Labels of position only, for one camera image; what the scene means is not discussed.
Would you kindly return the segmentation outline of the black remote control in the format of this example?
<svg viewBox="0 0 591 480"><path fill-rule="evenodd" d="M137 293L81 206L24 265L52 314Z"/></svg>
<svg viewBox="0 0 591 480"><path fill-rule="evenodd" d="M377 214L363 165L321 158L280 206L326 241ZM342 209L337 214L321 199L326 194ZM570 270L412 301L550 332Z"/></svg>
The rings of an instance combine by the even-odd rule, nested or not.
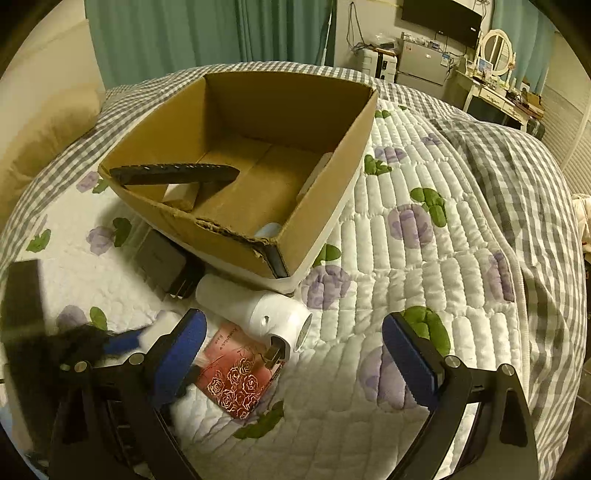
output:
<svg viewBox="0 0 591 480"><path fill-rule="evenodd" d="M109 175L120 185L163 185L233 182L235 167L204 163L128 165L112 168Z"/></svg>

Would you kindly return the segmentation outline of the white bottle red cap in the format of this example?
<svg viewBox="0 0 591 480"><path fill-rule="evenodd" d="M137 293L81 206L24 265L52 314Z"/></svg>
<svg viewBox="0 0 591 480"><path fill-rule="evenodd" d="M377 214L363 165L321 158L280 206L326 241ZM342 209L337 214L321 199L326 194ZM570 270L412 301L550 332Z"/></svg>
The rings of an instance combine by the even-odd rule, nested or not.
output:
<svg viewBox="0 0 591 480"><path fill-rule="evenodd" d="M332 158L332 152L318 153L287 149L283 153L271 151L270 169L263 172L263 180L256 187L256 198L263 199L257 213L254 238L273 238L294 208L314 185L318 175Z"/></svg>

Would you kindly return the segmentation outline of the white charger plug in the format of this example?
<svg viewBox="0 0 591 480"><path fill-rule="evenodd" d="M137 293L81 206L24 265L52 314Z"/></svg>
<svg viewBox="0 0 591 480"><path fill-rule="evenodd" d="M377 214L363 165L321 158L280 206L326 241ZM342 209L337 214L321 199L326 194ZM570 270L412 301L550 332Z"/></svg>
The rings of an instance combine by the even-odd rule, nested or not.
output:
<svg viewBox="0 0 591 480"><path fill-rule="evenodd" d="M199 183L169 184L162 203L184 212L193 210L200 189Z"/></svg>

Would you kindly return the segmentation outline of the white small box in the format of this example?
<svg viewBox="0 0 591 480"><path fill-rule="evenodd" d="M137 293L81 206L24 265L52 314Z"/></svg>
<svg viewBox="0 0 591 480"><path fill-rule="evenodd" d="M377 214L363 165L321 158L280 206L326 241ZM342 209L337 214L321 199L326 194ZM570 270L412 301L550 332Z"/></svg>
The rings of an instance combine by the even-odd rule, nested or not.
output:
<svg viewBox="0 0 591 480"><path fill-rule="evenodd" d="M161 310L155 321L144 328L138 336L139 349L147 352L163 335L169 334L181 320L181 315L174 311Z"/></svg>

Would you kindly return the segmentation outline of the black power adapter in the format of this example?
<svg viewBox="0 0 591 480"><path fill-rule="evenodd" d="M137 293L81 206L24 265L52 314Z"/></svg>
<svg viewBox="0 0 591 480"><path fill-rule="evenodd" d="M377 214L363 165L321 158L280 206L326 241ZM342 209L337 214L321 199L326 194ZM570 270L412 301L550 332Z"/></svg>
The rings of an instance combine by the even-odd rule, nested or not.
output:
<svg viewBox="0 0 591 480"><path fill-rule="evenodd" d="M194 294L205 274L204 261L154 229L146 235L135 260L157 287L181 299Z"/></svg>

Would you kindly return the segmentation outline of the white lint remover device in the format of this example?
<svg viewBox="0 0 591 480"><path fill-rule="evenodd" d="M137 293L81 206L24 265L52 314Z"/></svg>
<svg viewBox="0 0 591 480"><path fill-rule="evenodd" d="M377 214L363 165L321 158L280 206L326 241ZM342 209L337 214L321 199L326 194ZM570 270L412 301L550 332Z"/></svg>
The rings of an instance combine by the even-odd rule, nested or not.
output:
<svg viewBox="0 0 591 480"><path fill-rule="evenodd" d="M213 274L200 279L195 298L206 310L263 343L267 368L290 360L311 326L311 312L300 301L273 291L252 290Z"/></svg>

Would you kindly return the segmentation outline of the white floral quilted mat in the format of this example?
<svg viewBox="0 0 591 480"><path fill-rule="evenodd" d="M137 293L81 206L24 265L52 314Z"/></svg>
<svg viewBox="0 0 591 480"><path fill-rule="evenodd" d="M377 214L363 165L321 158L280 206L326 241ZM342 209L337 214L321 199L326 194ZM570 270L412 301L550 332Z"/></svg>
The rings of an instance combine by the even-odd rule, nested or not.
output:
<svg viewBox="0 0 591 480"><path fill-rule="evenodd" d="M205 479L384 479L427 418L382 340L392 312L434 320L472 368L529 379L514 256L457 150L408 101L382 100L362 174L295 296L311 330L256 412L232 419L197 388L172 409Z"/></svg>

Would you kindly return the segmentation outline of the brown cardboard box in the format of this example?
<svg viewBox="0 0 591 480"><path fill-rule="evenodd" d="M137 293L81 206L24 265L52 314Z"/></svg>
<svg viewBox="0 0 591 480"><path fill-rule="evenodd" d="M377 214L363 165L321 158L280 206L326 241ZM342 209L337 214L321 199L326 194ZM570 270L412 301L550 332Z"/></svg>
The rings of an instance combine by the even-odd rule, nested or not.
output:
<svg viewBox="0 0 591 480"><path fill-rule="evenodd" d="M204 262L245 282L290 293L304 279L353 191L378 91L365 83L301 71L208 73L182 87L103 158L101 176L150 226ZM271 151L332 152L280 233L254 238L263 199L256 187ZM235 167L233 182L200 183L194 208L162 203L169 184L120 185L128 165L204 163Z"/></svg>

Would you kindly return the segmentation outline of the green curtain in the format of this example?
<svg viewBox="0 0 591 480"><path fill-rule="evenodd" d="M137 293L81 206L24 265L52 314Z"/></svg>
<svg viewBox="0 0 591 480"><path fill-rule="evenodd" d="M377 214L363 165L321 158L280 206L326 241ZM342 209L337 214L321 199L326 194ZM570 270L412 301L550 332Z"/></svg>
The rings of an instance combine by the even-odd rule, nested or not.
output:
<svg viewBox="0 0 591 480"><path fill-rule="evenodd" d="M533 93L544 87L552 54L555 27L530 1L495 0L492 27L503 30L516 56L513 76L526 79Z"/></svg>
<svg viewBox="0 0 591 480"><path fill-rule="evenodd" d="M219 63L318 65L332 1L87 1L91 39L106 87L136 84Z"/></svg>

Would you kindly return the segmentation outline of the white louvered wardrobe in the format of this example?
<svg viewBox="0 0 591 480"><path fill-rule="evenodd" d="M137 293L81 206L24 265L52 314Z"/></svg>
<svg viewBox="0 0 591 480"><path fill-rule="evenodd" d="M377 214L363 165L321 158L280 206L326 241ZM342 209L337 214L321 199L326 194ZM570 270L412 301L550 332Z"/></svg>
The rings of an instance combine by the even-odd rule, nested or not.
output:
<svg viewBox="0 0 591 480"><path fill-rule="evenodd" d="M590 194L590 80L584 70L550 68L542 93L543 143L573 194Z"/></svg>

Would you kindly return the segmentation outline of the white suitcase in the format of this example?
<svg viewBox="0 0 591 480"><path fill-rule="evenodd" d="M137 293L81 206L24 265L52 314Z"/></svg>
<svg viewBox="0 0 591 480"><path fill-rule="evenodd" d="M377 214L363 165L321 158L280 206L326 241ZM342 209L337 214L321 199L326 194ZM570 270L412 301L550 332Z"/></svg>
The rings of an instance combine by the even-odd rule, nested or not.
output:
<svg viewBox="0 0 591 480"><path fill-rule="evenodd" d="M356 52L356 66L359 71L370 77L394 82L398 57L386 50L362 48Z"/></svg>

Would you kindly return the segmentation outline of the small silver fridge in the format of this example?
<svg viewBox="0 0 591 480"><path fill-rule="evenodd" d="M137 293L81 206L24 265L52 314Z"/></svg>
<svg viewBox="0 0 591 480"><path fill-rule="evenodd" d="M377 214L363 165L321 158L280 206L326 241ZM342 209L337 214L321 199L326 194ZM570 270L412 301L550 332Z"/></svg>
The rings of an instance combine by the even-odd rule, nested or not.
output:
<svg viewBox="0 0 591 480"><path fill-rule="evenodd" d="M442 99L447 76L448 65L441 52L410 41L403 42L397 84Z"/></svg>

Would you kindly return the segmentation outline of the white oval vanity mirror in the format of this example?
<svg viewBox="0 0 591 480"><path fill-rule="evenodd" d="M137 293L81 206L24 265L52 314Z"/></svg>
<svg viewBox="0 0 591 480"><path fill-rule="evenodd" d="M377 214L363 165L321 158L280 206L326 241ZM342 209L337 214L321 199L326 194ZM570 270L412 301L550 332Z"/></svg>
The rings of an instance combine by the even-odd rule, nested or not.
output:
<svg viewBox="0 0 591 480"><path fill-rule="evenodd" d="M502 76L514 68L516 54L508 34L502 29L492 29L481 39L478 59L491 65L492 75Z"/></svg>

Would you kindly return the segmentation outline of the green curtain right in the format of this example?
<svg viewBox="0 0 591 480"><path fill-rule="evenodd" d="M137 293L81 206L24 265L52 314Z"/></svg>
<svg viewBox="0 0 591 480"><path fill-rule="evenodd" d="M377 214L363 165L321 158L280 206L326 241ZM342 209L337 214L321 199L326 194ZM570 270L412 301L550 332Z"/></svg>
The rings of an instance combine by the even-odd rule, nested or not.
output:
<svg viewBox="0 0 591 480"><path fill-rule="evenodd" d="M492 27L503 30L516 56L513 76L526 79L533 93L544 87L552 54L555 27L530 1L495 0Z"/></svg>

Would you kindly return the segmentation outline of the black wall television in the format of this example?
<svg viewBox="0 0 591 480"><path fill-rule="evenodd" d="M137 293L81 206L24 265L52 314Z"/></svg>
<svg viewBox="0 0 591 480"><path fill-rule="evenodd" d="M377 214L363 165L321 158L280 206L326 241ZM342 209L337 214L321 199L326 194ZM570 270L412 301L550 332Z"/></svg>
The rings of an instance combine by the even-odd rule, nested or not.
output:
<svg viewBox="0 0 591 480"><path fill-rule="evenodd" d="M401 19L474 49L483 17L453 0L405 0Z"/></svg>

